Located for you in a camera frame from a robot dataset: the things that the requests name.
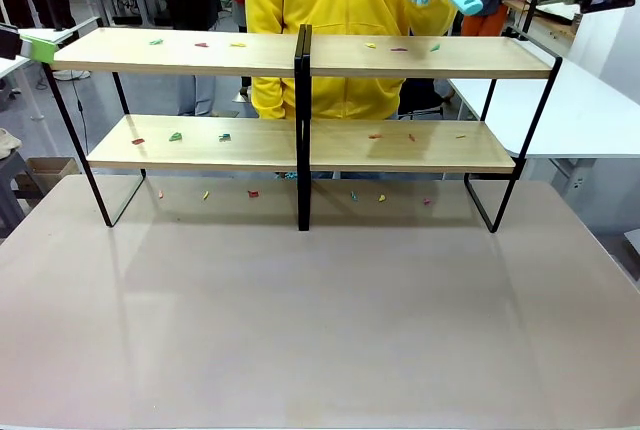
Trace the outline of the wooden workbench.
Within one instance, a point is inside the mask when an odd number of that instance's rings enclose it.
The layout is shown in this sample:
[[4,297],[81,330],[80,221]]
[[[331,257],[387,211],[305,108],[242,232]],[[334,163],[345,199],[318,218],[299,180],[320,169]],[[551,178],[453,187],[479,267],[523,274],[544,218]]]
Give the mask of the wooden workbench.
[[[503,0],[503,4],[513,14],[515,25],[523,30],[528,18],[532,0]],[[540,4],[532,14],[529,29],[545,28],[554,37],[562,37],[573,41],[577,34],[579,23],[574,22],[578,13],[578,6],[574,4],[554,3]]]

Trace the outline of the wooden two-tier shelf black frame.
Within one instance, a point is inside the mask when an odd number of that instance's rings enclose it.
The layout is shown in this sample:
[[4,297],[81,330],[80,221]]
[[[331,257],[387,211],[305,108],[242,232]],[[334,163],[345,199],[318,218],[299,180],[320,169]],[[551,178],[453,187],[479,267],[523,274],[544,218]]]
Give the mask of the wooden two-tier shelf black frame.
[[[55,52],[46,72],[86,70],[111,75],[123,111],[122,118],[91,152],[85,152],[57,84],[50,88],[69,136],[80,157],[102,219],[112,228],[124,211],[109,213],[94,169],[135,170],[145,181],[150,170],[289,171],[297,174],[296,119],[276,120],[196,118],[134,114],[130,111],[121,74],[251,76],[291,78],[297,35],[98,28]],[[161,45],[149,42],[163,39]],[[194,44],[206,42],[209,47]],[[242,42],[246,48],[230,44]],[[170,142],[175,132],[180,141]],[[231,140],[220,142],[228,133]],[[145,141],[134,145],[132,140]]]
[[[540,58],[528,48],[533,42],[522,31],[515,31],[513,37],[484,38],[314,36],[311,26],[304,26],[294,58],[299,229],[310,227],[312,172],[345,170],[460,174],[487,229],[496,232],[563,62],[555,52],[548,59]],[[365,43],[374,43],[376,48],[367,48]],[[437,44],[440,49],[430,52]],[[389,50],[397,47],[408,51]],[[383,136],[381,145],[332,148],[339,134],[335,123],[311,120],[312,81],[317,77],[489,79],[492,85],[501,79],[543,79],[547,84],[521,152],[511,157],[484,116],[476,122],[422,121],[414,127],[399,120],[359,120],[347,125],[347,135],[376,129]],[[466,138],[456,139],[457,135]]]

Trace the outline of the black office chair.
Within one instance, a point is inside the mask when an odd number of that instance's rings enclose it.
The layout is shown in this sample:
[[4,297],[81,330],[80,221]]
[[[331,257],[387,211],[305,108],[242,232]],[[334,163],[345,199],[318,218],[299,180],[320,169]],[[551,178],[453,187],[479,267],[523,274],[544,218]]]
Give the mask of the black office chair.
[[454,95],[453,90],[446,95],[438,93],[433,79],[408,78],[400,89],[398,118],[415,120],[436,115],[443,119],[444,106],[451,103]]

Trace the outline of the large white table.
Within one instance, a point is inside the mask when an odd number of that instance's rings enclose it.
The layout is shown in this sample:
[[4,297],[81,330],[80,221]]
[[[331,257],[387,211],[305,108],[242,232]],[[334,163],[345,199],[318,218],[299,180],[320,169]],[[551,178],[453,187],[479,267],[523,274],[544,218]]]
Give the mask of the large white table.
[[[489,79],[451,79],[463,109],[479,117],[490,98],[486,123],[512,156],[521,152],[547,82],[501,79],[490,90]],[[567,183],[564,196],[575,196],[593,178],[599,161],[619,162],[623,188],[640,190],[640,105],[613,87],[565,60],[549,91],[526,150],[523,180],[536,165],[551,160]]]

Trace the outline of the dark stool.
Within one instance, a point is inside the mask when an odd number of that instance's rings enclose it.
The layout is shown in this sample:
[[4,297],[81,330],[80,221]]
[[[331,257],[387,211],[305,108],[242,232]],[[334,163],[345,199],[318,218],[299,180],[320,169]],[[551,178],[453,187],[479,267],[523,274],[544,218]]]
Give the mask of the dark stool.
[[25,218],[24,211],[12,188],[19,174],[31,176],[24,159],[17,150],[0,159],[0,238],[8,237]]

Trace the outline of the beige bag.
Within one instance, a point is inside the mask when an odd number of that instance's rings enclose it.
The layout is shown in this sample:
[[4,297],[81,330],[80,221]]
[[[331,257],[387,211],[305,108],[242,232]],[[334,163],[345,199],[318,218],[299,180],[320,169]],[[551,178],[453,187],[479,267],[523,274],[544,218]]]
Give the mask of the beige bag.
[[4,128],[0,128],[0,160],[11,155],[14,150],[18,150],[22,142]]

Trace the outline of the person left forearm yellow sleeve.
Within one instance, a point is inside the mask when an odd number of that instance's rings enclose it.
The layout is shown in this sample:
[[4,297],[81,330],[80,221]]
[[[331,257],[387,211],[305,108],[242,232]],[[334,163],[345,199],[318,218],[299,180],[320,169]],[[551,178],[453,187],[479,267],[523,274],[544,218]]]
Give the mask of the person left forearm yellow sleeve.
[[403,0],[400,35],[442,36],[451,27],[458,10],[450,0],[430,0],[418,5]]

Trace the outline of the cardboard box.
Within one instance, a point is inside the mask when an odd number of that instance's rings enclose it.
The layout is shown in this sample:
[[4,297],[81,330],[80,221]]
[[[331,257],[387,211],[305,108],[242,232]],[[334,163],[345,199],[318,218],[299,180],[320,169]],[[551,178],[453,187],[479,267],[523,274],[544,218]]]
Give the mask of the cardboard box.
[[39,196],[39,191],[46,195],[66,176],[81,173],[73,157],[32,157],[25,163],[34,179],[27,173],[20,173],[15,182],[19,192],[30,195]]

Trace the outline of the small white table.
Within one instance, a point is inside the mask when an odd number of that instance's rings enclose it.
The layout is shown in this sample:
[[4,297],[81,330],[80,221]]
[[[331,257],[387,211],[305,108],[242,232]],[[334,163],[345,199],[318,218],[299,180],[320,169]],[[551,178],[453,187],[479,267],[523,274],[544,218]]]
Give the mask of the small white table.
[[[48,28],[29,28],[29,29],[19,29],[19,32],[22,34],[26,34],[27,36],[36,37],[42,40],[47,40],[55,44],[55,52],[57,51],[60,44],[64,43],[68,39],[70,39],[75,32],[79,32],[82,28],[85,28],[88,25],[98,23],[97,17],[89,18],[85,21],[82,21],[80,24],[71,27],[70,29],[63,30],[55,30]],[[30,60],[24,57],[18,56],[15,60],[8,60],[4,58],[0,58],[0,78],[3,78],[10,73],[17,71],[18,75],[24,80],[25,76],[23,72],[20,70],[22,66],[24,66],[27,62],[38,62],[35,60]],[[31,119],[35,121],[40,121],[44,119],[44,116],[41,114],[40,109],[35,103],[35,99],[33,94],[27,88],[26,81],[19,82],[19,88],[23,92],[26,100],[29,102],[31,106]]]

